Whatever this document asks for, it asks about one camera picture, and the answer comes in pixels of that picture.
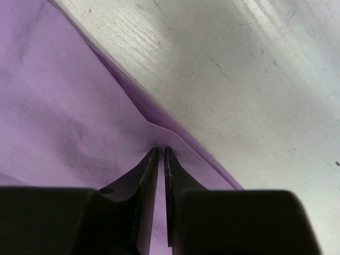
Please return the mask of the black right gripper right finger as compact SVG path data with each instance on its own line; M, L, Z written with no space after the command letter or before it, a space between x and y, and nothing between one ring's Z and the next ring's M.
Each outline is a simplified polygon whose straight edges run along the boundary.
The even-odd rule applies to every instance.
M209 190L164 154L173 254L318 254L302 203L285 190Z

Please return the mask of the purple trousers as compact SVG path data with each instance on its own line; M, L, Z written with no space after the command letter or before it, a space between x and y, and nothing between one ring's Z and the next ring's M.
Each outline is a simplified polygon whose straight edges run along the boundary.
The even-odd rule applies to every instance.
M1 187L99 190L165 147L207 188L240 188L50 2L1 1ZM163 188L148 254L168 254Z

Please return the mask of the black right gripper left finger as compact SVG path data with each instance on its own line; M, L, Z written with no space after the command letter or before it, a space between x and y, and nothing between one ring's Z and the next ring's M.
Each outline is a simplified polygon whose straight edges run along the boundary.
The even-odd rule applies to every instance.
M1 254L148 254L159 150L99 189L1 187Z

